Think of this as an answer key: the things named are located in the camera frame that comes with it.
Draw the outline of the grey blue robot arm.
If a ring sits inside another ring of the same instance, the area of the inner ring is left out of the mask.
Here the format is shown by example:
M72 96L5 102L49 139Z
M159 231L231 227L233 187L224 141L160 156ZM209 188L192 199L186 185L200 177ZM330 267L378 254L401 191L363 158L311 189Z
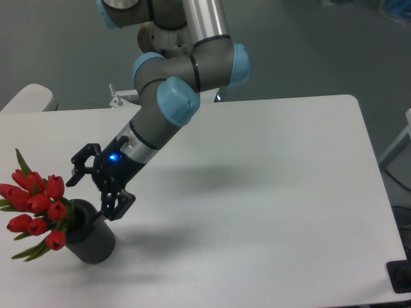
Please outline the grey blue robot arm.
M108 27L155 27L133 65L139 111L106 148L87 144L71 160L68 186L91 175L100 212L114 221L135 201L127 183L189 123L200 93L245 83L250 60L231 40L221 1L98 1L98 8Z

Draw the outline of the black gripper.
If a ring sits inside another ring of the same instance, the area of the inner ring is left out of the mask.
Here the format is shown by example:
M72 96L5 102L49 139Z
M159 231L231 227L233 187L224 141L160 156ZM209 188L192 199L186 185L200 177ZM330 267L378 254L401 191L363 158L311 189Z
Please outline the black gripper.
M67 187L74 187L85 176L91 175L101 194L101 208L92 218L115 221L121 219L135 202L136 197L127 192L127 183L145 166L123 153L120 148L126 144L126 137L114 138L102 151L98 143L88 143L72 158L72 176ZM93 157L92 166L86 166Z

